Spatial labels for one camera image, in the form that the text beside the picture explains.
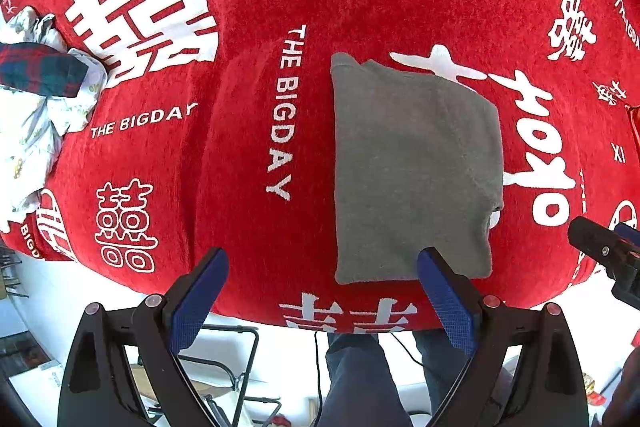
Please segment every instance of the blue gripper pad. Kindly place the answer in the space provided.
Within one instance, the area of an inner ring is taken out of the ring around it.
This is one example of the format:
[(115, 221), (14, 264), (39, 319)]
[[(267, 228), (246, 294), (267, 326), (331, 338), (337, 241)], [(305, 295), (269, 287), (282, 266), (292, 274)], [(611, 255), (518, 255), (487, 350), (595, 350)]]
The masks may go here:
[(476, 350), (471, 313), (462, 305), (428, 250), (418, 254), (418, 279), (451, 344), (471, 357)]
[(626, 223), (618, 223), (613, 229), (615, 233), (617, 233), (622, 239), (636, 245), (636, 247), (640, 247), (640, 232), (638, 230), (633, 229)]
[(191, 287), (174, 311), (168, 343), (168, 348), (174, 355), (193, 344), (222, 286), (225, 285), (228, 274), (229, 260), (225, 251), (218, 249), (208, 260), (199, 277), (191, 283)]

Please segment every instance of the red blanket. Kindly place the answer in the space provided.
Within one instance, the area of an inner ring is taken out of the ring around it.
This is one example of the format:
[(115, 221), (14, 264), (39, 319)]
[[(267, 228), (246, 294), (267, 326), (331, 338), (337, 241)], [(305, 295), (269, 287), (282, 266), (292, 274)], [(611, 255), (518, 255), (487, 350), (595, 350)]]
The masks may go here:
[[(593, 270), (567, 243), (573, 217), (636, 225), (625, 104), (640, 103), (638, 1), (4, 0), (5, 15), (28, 4), (57, 14), (71, 44), (113, 68), (90, 126), (65, 138), (40, 230), (145, 293), (223, 247), (231, 274), (214, 310), (226, 315), (436, 327), (417, 282), (334, 279), (329, 68), (346, 52), (457, 79), (495, 103), (504, 209), (493, 273), (474, 283), (531, 307)], [(6, 241), (29, 253), (20, 230)]]

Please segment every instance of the black cable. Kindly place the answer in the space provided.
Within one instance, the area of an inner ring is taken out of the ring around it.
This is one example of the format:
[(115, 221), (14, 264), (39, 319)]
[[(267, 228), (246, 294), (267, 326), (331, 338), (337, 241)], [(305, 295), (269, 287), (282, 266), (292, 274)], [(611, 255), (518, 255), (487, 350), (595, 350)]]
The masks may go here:
[(320, 388), (320, 352), (318, 349), (318, 332), (314, 333), (314, 342), (316, 343), (316, 371), (318, 372), (318, 414), (316, 415), (316, 421), (314, 427), (318, 427), (318, 421), (322, 414), (322, 389)]
[(391, 333), (391, 336), (393, 338), (395, 338), (396, 341), (398, 341), (400, 343), (400, 345), (402, 346), (402, 349), (404, 349), (406, 351), (406, 353), (409, 355), (409, 357), (411, 357), (411, 359), (417, 363), (418, 365), (420, 365), (420, 367), (424, 367), (424, 365), (421, 362), (418, 362), (417, 360), (414, 359), (414, 356), (411, 354), (411, 352), (409, 352), (409, 350), (406, 348), (406, 346), (402, 343), (402, 341), (396, 337), (396, 335), (394, 333)]

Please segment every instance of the gray towel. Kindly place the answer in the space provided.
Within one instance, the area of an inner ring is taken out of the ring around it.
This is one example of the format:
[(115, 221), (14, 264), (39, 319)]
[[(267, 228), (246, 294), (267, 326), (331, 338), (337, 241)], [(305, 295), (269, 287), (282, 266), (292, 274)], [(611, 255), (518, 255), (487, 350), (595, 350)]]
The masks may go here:
[(502, 207), (495, 106), (462, 84), (343, 53), (331, 74), (335, 280), (417, 279), (425, 247), (456, 273), (488, 277), (489, 219)]

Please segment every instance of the white chinese character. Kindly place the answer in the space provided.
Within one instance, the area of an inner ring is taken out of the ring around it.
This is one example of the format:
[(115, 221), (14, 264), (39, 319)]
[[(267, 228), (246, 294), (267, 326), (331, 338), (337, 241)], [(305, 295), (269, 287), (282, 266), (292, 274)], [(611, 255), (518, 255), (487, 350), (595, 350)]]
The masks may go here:
[[(629, 219), (628, 221), (624, 221), (622, 219), (622, 216), (624, 216), (625, 214), (626, 216), (629, 215), (628, 210), (625, 212), (622, 212), (624, 208), (628, 208), (631, 211), (631, 219)], [(636, 208), (634, 207), (634, 204), (631, 201), (629, 200), (622, 201), (616, 207), (615, 211), (613, 212), (613, 216), (611, 217), (611, 221), (609, 222), (609, 230), (615, 229), (618, 223), (625, 223), (626, 225), (630, 226), (632, 229), (638, 228), (638, 214), (636, 214)]]
[(159, 71), (193, 60), (213, 62), (218, 33), (211, 29), (216, 21), (211, 15), (200, 18), (209, 12), (207, 0), (141, 0), (125, 10), (134, 26), (124, 14), (110, 17), (133, 1), (74, 0), (66, 12), (70, 22), (82, 15), (75, 32), (81, 36), (91, 31), (84, 44), (108, 66), (115, 66), (106, 87), (142, 76), (147, 69)]
[(620, 83), (616, 82), (615, 80), (611, 81), (611, 87), (610, 90), (613, 92), (613, 94), (615, 94), (620, 100), (622, 100), (623, 98), (626, 98), (626, 91), (623, 91), (620, 88)]
[(501, 86), (519, 92), (522, 95), (522, 100), (516, 100), (515, 103), (521, 110), (535, 116), (549, 116), (549, 110), (542, 105), (538, 99), (553, 100), (553, 95), (531, 84), (527, 75), (522, 73), (522, 71), (515, 70), (514, 79), (492, 73), (489, 73), (489, 78)]
[(578, 10), (580, 0), (562, 0), (560, 7), (563, 17), (556, 19), (554, 26), (547, 34), (551, 40), (551, 47), (560, 49), (547, 58), (558, 60), (564, 52), (574, 62), (582, 60), (584, 58), (582, 44), (584, 42), (595, 44), (596, 41), (596, 35), (591, 32), (593, 22), (585, 17), (582, 10)]
[(36, 225), (40, 234), (54, 251), (63, 253), (77, 261), (78, 258), (71, 248), (71, 242), (66, 235), (65, 223), (60, 214), (60, 207), (53, 193), (43, 188), (40, 193), (40, 207), (36, 210)]
[(126, 262), (136, 272), (156, 270), (149, 250), (158, 246), (158, 240), (145, 233), (150, 220), (144, 210), (146, 196), (153, 189), (153, 185), (141, 184), (134, 178), (126, 187), (113, 188), (111, 182), (107, 182), (95, 191), (100, 208), (95, 222), (100, 232), (94, 234), (94, 239), (102, 245), (102, 260), (109, 266), (120, 268)]
[(486, 75), (481, 71), (457, 65), (453, 60), (451, 60), (451, 53), (449, 53), (447, 47), (442, 44), (434, 45), (429, 57), (420, 57), (420, 55), (402, 55), (399, 53), (389, 53), (389, 56), (404, 66), (433, 71), (433, 74), (436, 76), (441, 76), (442, 78), (446, 78), (447, 80), (457, 84), (459, 84), (459, 76), (472, 78), (474, 80), (486, 79)]
[(591, 84), (593, 84), (593, 87), (596, 88), (596, 92), (598, 93), (598, 100), (606, 100), (606, 102), (609, 102), (609, 105), (616, 105), (616, 99), (613, 98), (613, 93), (609, 90), (609, 87), (599, 86), (595, 82), (592, 82)]
[[(398, 304), (395, 299), (380, 299), (378, 302), (378, 310), (375, 312), (350, 312), (351, 315), (363, 315), (375, 317), (373, 322), (353, 323), (355, 328), (354, 333), (396, 333), (397, 331), (404, 331), (404, 327), (401, 325), (407, 325), (409, 320), (404, 315), (412, 315), (418, 312), (417, 308), (412, 304), (409, 305), (403, 311), (392, 311), (394, 305)], [(393, 315), (400, 315), (398, 320), (393, 322), (391, 317)]]
[[(302, 317), (292, 317), (291, 315), (283, 315), (285, 322), (289, 328), (302, 328), (307, 330), (319, 330), (326, 331), (327, 333), (333, 333), (336, 328), (330, 326), (335, 324), (335, 319), (331, 315), (342, 315), (343, 311), (337, 302), (334, 302), (329, 309), (323, 310), (315, 308), (316, 301), (319, 298), (311, 293), (302, 294), (302, 306), (293, 306), (291, 304), (280, 304), (280, 308), (298, 310), (302, 312)], [(325, 315), (324, 319), (316, 317), (316, 314)], [(313, 325), (297, 324), (294, 321), (305, 321), (312, 323)]]
[(574, 188), (575, 180), (564, 173), (566, 163), (560, 156), (553, 158), (548, 164), (535, 154), (525, 154), (530, 171), (505, 172), (502, 177), (502, 185), (519, 185), (529, 188)]
[(17, 6), (12, 6), (11, 0), (4, 0), (4, 6), (6, 7), (7, 15), (12, 15), (17, 10)]

